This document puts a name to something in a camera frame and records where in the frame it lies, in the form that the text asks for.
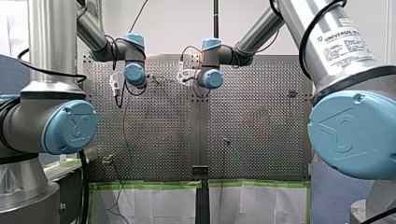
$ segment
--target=metal bracket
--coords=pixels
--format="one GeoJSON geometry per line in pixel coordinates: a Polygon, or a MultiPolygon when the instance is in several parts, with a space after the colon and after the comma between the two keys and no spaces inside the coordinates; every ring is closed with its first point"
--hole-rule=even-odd
{"type": "Polygon", "coordinates": [[[207,166],[192,166],[192,174],[193,175],[208,175],[209,168],[207,166]]]}

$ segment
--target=aluminum tube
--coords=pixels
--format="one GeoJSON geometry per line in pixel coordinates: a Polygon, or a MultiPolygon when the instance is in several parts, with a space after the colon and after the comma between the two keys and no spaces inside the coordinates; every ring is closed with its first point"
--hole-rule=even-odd
{"type": "Polygon", "coordinates": [[[76,3],[77,7],[77,31],[78,37],[92,51],[99,51],[106,46],[107,39],[105,34],[95,24],[88,13],[84,13],[82,6],[76,3]]]}
{"type": "MultiPolygon", "coordinates": [[[[298,47],[310,22],[331,2],[332,0],[277,1],[285,23],[298,47]]],[[[379,66],[378,61],[370,56],[369,50],[357,53],[352,52],[354,49],[366,49],[366,46],[358,31],[353,27],[352,20],[339,3],[322,17],[306,45],[305,64],[317,92],[346,77],[379,66]],[[351,49],[344,46],[346,42],[351,43],[351,49]],[[332,58],[339,57],[338,54],[351,57],[338,63],[337,60],[332,61],[332,58]]]]}
{"type": "MultiPolygon", "coordinates": [[[[76,73],[76,5],[73,0],[29,0],[30,62],[35,67],[76,73]]],[[[21,92],[81,93],[72,77],[31,72],[31,83],[21,92]]]]}
{"type": "Polygon", "coordinates": [[[237,43],[237,47],[243,51],[257,51],[284,24],[285,22],[269,7],[237,43]]]}

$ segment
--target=white backdrop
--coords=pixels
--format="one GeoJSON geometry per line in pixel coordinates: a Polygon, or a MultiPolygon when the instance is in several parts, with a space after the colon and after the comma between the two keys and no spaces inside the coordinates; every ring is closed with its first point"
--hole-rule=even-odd
{"type": "MultiPolygon", "coordinates": [[[[354,20],[375,57],[383,63],[390,60],[387,58],[387,28],[389,13],[392,12],[388,10],[391,1],[349,0],[346,6],[347,14],[354,20]]],[[[105,31],[115,36],[127,33],[143,2],[103,0],[105,31]]],[[[223,42],[232,45],[237,42],[268,5],[267,0],[219,0],[219,35],[223,42]]],[[[134,31],[145,36],[147,53],[180,53],[187,45],[201,46],[205,38],[213,36],[212,11],[212,0],[149,0],[134,31]]],[[[275,44],[264,52],[297,53],[285,27],[275,44]]]]}

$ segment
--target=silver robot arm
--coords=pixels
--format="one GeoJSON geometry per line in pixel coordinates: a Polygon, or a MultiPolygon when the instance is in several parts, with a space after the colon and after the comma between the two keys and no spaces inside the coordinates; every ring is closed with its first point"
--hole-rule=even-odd
{"type": "Polygon", "coordinates": [[[32,68],[30,83],[20,96],[0,96],[0,222],[30,223],[35,217],[36,223],[58,224],[59,186],[46,178],[38,153],[80,152],[97,126],[96,112],[78,86],[86,77],[74,75],[77,36],[96,61],[124,60],[125,80],[137,88],[146,86],[145,46],[136,34],[109,43],[74,0],[28,4],[30,48],[24,53],[30,51],[30,63],[22,54],[19,60],[32,68]]]}
{"type": "Polygon", "coordinates": [[[125,61],[125,80],[138,89],[147,85],[145,76],[145,40],[139,34],[127,34],[125,38],[108,41],[92,17],[85,13],[87,8],[76,3],[78,37],[90,48],[97,62],[125,61]]]}
{"type": "Polygon", "coordinates": [[[396,67],[380,64],[369,50],[343,0],[276,1],[235,45],[203,44],[198,83],[221,86],[221,64],[250,65],[257,50],[286,24],[300,50],[304,74],[316,87],[308,131],[311,143],[333,169],[361,179],[396,178],[396,67]]]}

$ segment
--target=pegboard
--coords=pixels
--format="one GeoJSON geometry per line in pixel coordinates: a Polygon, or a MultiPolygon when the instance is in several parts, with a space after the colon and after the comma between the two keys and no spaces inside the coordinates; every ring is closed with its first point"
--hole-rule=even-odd
{"type": "MultiPolygon", "coordinates": [[[[99,118],[92,180],[191,179],[190,90],[176,83],[177,57],[148,57],[147,90],[138,97],[126,92],[122,109],[116,107],[108,84],[112,63],[85,64],[99,118]],[[113,165],[103,164],[102,158],[109,155],[113,165]]],[[[118,62],[116,72],[123,67],[118,62]]]]}
{"type": "MultiPolygon", "coordinates": [[[[86,60],[92,85],[86,90],[99,117],[92,181],[192,179],[193,165],[208,165],[210,178],[307,177],[312,89],[296,56],[257,56],[253,65],[239,69],[222,66],[224,85],[205,99],[176,83],[178,59],[148,57],[147,92],[128,95],[123,109],[116,107],[108,84],[112,63],[86,60]],[[103,164],[108,155],[115,165],[103,164]]],[[[118,62],[117,71],[123,67],[118,62]]]]}
{"type": "Polygon", "coordinates": [[[221,67],[224,85],[209,106],[209,178],[305,180],[312,84],[295,56],[259,56],[221,67]]]}

